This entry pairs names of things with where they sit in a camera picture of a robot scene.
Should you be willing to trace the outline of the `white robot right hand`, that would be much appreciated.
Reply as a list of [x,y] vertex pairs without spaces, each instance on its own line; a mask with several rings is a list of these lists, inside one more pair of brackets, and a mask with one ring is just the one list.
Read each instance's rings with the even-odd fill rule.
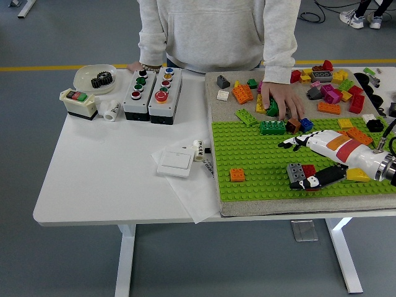
[[296,190],[322,189],[345,179],[347,171],[355,168],[363,170],[370,179],[383,181],[392,160],[389,153],[375,152],[367,145],[333,130],[292,137],[278,146],[286,149],[293,147],[294,151],[302,146],[307,147],[335,162],[306,179],[291,183],[290,189]]

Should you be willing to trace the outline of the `person's left hand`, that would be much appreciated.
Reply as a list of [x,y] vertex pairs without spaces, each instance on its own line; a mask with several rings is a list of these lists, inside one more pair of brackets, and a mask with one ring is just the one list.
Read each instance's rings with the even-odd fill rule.
[[279,120],[286,118],[286,111],[289,111],[292,118],[301,119],[304,117],[303,102],[294,92],[291,85],[263,82],[261,95],[262,104],[265,109],[268,109],[270,106],[270,97],[276,101]]

